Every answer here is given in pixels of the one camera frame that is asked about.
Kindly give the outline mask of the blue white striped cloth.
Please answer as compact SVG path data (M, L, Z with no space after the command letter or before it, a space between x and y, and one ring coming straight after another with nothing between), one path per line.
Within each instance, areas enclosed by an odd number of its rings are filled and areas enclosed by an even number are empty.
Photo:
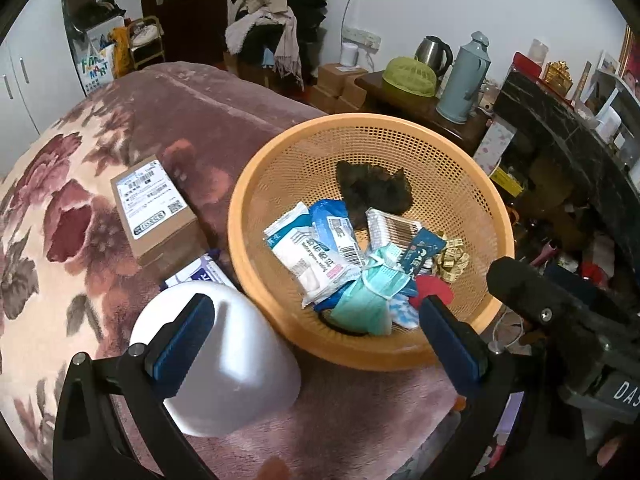
M397 294L388 302L392 322L404 330L420 327L418 311L410 304L409 297Z

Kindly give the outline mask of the yellow measuring tape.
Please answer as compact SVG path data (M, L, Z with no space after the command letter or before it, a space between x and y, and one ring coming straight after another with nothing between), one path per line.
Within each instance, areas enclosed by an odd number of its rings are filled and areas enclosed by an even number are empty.
M464 273L470 263L470 255L465 251L462 238L446 240L444 249L434 258L435 274L451 285Z

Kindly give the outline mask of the teal surgical face mask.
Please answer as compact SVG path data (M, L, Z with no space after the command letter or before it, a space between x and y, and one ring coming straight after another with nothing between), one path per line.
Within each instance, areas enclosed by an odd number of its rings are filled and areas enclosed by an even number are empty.
M412 280L402 272L400 257L401 249L393 243L371 252L360 277L346 288L326 320L349 333L390 335L393 322L388 302Z

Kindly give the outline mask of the small blue sachet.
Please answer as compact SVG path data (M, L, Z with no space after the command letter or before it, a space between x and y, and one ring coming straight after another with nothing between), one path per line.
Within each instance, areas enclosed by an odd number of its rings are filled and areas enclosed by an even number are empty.
M413 278L423 269L426 260L438 255L446 245L446 240L422 228L413 237L408 248L398 260L398 264L402 272Z

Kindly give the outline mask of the cotton swabs pack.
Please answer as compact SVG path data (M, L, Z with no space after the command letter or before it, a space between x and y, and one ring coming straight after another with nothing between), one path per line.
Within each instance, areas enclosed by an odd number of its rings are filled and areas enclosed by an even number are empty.
M390 243L400 249L407 249L413 237L422 229L420 221L395 216L375 208L366 211L366 218L372 250L378 250Z

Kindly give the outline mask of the white plastic mask package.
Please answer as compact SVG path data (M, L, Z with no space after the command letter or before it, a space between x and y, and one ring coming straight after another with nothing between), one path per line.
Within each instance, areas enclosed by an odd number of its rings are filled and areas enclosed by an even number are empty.
M302 290L302 306L321 304L360 277L366 259L355 250L336 252L318 240L309 207L297 203L264 229L273 255L293 274Z

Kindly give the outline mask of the blue wet wipes pack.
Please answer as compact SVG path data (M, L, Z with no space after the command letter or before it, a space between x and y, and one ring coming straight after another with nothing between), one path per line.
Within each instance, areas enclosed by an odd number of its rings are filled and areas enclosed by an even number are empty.
M309 207L318 240L336 252L356 249L356 238L344 200L318 200Z

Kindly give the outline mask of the dark fuzzy cloth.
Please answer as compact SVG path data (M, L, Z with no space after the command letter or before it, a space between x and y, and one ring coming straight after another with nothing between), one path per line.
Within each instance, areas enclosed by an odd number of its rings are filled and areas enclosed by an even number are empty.
M342 160L335 166L335 177L356 230L367 226L370 208L401 216L413 205L411 184L402 168L389 172L382 166Z

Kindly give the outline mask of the floral fleece blanket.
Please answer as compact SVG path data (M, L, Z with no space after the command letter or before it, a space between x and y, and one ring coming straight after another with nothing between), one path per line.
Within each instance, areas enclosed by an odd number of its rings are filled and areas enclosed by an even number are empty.
M118 356L157 281L132 255L111 182L150 156L227 245L236 180L281 131L318 110L218 68L167 63L94 92L16 162L1 185L1 413L29 466L52 472L72 356ZM297 351L289 410L192 445L223 479L416 479L456 430L436 366L378 374Z

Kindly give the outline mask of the brown cardboard box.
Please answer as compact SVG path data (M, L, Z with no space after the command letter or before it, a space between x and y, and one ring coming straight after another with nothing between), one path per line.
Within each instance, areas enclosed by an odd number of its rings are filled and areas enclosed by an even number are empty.
M134 258L166 278L208 251L198 217L155 156L111 180Z

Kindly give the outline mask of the wooden side table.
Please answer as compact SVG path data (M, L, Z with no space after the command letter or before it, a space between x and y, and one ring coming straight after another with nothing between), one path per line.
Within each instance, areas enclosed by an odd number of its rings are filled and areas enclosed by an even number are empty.
M432 129L454 142L466 154L473 155L483 140L489 117L483 112L472 113L463 125L450 122L437 113L438 99L415 96L391 86L383 79L382 72L358 77L355 84L364 90L366 100L363 112L394 116Z

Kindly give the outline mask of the grey green thermos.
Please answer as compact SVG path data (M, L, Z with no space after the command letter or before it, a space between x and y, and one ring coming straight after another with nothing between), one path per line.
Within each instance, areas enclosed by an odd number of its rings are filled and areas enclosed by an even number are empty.
M436 106L440 116L458 125L463 125L468 119L491 64L489 39L479 30L473 32L471 38L459 49Z

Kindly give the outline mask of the steel electric kettle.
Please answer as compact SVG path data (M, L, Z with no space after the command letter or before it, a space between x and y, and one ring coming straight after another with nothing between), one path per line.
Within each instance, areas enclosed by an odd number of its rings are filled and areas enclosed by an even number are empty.
M416 48L414 58L430 66L438 79L447 73L454 62L454 56L448 44L436 36L425 36Z

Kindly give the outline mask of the white wardrobe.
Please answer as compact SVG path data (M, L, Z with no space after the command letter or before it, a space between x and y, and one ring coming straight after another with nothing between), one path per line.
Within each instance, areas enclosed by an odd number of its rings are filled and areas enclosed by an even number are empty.
M28 0L1 41L1 174L85 99L65 29L63 0Z

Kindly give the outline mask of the printed shopping bag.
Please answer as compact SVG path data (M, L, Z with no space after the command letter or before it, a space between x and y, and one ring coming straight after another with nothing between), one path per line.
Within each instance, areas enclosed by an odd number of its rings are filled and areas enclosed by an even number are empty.
M89 52L80 59L76 68L87 96L110 84L115 78L115 45L96 50L93 44L89 44Z

